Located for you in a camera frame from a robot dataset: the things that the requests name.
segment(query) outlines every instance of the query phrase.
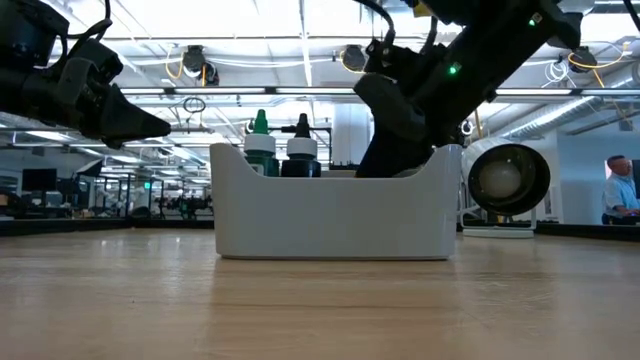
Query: man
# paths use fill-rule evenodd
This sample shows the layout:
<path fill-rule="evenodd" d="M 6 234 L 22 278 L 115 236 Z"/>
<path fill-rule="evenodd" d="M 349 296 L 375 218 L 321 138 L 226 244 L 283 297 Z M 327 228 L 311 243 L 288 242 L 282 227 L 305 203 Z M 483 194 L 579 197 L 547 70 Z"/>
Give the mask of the man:
<path fill-rule="evenodd" d="M 602 223 L 605 225 L 635 225 L 633 216 L 640 215 L 640 201 L 636 199 L 631 161 L 622 155 L 607 159 L 611 176 L 604 185 Z"/>

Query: wooden table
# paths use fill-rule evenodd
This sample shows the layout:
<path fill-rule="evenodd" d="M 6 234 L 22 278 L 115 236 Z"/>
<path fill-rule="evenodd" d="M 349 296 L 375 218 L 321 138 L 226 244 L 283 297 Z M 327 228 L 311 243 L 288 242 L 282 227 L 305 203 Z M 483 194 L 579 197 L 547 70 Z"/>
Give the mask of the wooden table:
<path fill-rule="evenodd" d="M 640 246 L 220 260 L 211 231 L 0 238 L 0 359 L 638 359 Z"/>

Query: blue shirt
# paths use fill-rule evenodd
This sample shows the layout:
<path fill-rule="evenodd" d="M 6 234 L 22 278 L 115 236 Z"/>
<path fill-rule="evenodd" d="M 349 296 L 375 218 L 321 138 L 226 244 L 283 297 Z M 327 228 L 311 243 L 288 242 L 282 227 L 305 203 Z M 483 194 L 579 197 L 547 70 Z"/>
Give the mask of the blue shirt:
<path fill-rule="evenodd" d="M 624 206 L 628 210 L 640 209 L 640 201 L 636 199 L 636 183 L 633 181 L 633 177 L 611 174 L 604 184 L 602 202 L 604 213 L 615 217 L 622 217 L 622 214 L 614 210 L 616 206 Z"/>

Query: black bottle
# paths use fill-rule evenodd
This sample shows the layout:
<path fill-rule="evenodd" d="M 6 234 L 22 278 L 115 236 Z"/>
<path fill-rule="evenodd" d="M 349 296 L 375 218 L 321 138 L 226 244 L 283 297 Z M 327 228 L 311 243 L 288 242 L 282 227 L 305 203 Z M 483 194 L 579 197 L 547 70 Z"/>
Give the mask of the black bottle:
<path fill-rule="evenodd" d="M 311 138 L 307 114 L 300 114 L 296 136 L 287 141 L 289 160 L 282 162 L 281 177 L 320 177 L 322 168 L 316 161 L 318 143 Z"/>

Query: green bottle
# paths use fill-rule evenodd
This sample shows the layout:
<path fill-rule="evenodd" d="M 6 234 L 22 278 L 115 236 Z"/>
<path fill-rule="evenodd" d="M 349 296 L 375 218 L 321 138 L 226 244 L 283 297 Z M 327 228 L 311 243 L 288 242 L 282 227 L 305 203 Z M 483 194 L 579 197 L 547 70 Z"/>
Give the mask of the green bottle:
<path fill-rule="evenodd" d="M 280 162 L 276 156 L 276 138 L 269 135 L 266 112 L 258 110 L 253 122 L 253 132 L 244 138 L 245 159 L 260 175 L 280 176 Z"/>

